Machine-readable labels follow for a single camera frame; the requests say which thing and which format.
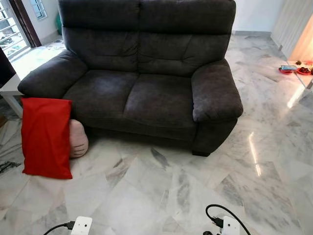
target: gray sofa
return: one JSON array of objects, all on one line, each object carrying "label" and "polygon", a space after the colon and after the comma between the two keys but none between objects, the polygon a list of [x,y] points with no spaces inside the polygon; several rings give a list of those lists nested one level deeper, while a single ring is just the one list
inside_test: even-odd
[{"label": "gray sofa", "polygon": [[70,99],[85,126],[192,143],[208,156],[242,103],[225,52],[233,0],[59,0],[67,50],[19,85]]}]

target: red pillow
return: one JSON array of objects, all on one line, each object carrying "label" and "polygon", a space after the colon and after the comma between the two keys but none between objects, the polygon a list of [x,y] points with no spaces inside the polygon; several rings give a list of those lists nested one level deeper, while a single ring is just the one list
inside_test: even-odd
[{"label": "red pillow", "polygon": [[22,98],[23,173],[72,179],[69,169],[69,118],[72,101]]}]

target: window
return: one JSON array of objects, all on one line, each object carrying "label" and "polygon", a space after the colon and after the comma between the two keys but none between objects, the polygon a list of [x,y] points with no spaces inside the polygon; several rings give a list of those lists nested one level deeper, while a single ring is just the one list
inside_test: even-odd
[{"label": "window", "polygon": [[47,17],[47,14],[45,12],[45,8],[43,5],[43,0],[30,0],[30,3],[34,8],[34,11],[38,20],[41,20]]}]

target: sofa leg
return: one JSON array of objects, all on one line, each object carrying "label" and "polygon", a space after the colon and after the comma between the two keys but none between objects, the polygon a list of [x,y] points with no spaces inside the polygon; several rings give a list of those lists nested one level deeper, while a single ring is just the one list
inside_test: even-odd
[{"label": "sofa leg", "polygon": [[198,151],[192,150],[192,155],[195,155],[195,156],[208,157],[210,154],[211,153],[204,153],[204,152],[198,152]]}]

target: loveseat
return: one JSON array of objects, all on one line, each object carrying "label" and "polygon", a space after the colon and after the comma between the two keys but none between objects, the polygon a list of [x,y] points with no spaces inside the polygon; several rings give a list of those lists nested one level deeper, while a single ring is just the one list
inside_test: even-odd
[{"label": "loveseat", "polygon": [[233,0],[59,0],[67,50],[18,86],[72,100],[85,126],[191,143],[208,156],[243,107],[224,56]]}]

